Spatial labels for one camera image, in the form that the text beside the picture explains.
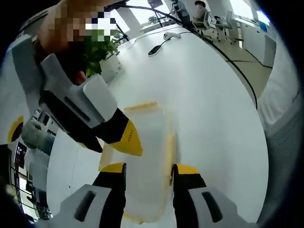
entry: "green plant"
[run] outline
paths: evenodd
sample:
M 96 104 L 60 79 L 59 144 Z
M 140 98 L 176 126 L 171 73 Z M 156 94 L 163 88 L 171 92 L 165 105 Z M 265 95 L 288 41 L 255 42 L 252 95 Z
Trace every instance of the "green plant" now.
M 155 23 L 157 23 L 157 17 L 156 17 L 156 16 L 151 16 L 151 17 L 149 17 L 149 22 L 150 22 L 150 24 L 155 24 Z
M 99 62 L 105 60 L 110 53 L 118 53 L 115 40 L 104 35 L 105 31 L 100 29 L 91 30 L 91 35 L 85 37 L 85 53 L 83 61 L 86 65 L 86 76 L 101 73 Z M 118 30 L 111 30 L 111 36 L 117 36 Z

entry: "office chair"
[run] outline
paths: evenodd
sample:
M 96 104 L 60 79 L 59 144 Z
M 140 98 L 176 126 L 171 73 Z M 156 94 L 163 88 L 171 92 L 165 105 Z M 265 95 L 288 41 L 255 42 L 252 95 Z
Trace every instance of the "office chair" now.
M 264 206 L 258 224 L 264 225 L 284 198 L 299 156 L 303 133 L 303 98 L 298 95 L 290 109 L 265 131 L 269 174 Z
M 212 14 L 210 12 L 206 12 L 203 21 L 192 21 L 192 24 L 194 26 L 194 30 L 196 30 L 202 36 L 208 37 L 210 40 L 212 40 L 211 36 L 205 35 L 203 32 L 207 31 L 209 29 L 215 29 L 216 28 L 212 23 L 213 19 L 214 18 L 212 17 Z
M 232 44 L 232 42 L 236 42 L 235 39 L 233 38 L 230 38 L 228 35 L 227 35 L 227 29 L 228 30 L 233 30 L 233 27 L 231 25 L 231 20 L 232 20 L 232 12 L 231 11 L 228 11 L 227 13 L 227 16 L 226 16 L 226 19 L 223 19 L 223 18 L 217 18 L 217 23 L 214 23 L 214 26 L 216 27 L 216 32 L 218 33 L 218 36 L 217 36 L 217 40 L 218 42 L 220 42 L 220 39 L 219 39 L 219 31 L 220 30 L 223 30 L 223 33 L 224 33 L 224 37 L 229 40 L 230 44 Z

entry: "floor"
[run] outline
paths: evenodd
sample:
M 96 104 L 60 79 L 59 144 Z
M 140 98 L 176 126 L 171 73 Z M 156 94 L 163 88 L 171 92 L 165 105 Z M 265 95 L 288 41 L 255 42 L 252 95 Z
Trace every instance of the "floor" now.
M 242 41 L 237 41 L 236 43 L 230 44 L 230 42 L 222 38 L 221 41 L 218 42 L 212 33 L 209 35 L 213 36 L 213 43 L 231 60 L 233 60 L 233 62 L 247 77 L 256 93 L 257 98 L 259 98 L 266 86 L 272 68 L 260 64 L 256 58 L 254 58 L 247 50 L 242 48 Z M 253 94 L 248 83 L 243 79 L 239 71 L 232 66 L 232 64 L 230 65 L 240 77 L 240 80 L 243 82 L 244 86 L 247 88 L 249 94 L 253 98 Z

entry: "translucent plastic box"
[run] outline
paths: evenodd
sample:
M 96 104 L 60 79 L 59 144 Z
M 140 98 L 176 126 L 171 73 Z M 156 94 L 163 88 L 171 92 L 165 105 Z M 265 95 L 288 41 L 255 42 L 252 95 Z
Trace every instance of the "translucent plastic box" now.
M 125 162 L 126 207 L 124 218 L 136 223 L 155 222 L 172 200 L 171 167 L 175 161 L 175 130 L 168 109 L 155 102 L 125 109 L 141 140 L 141 157 L 118 152 L 104 145 L 99 170 Z

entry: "plastic container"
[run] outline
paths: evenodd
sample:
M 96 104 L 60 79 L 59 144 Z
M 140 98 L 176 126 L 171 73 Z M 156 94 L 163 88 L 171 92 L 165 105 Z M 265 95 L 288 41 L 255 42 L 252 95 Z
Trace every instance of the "plastic container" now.
M 128 107 L 125 114 L 137 129 L 142 156 L 120 153 L 105 144 L 99 170 L 109 164 L 125 162 L 126 206 L 123 217 L 138 224 L 156 222 L 173 196 L 170 184 L 176 143 L 171 114 L 155 102 Z

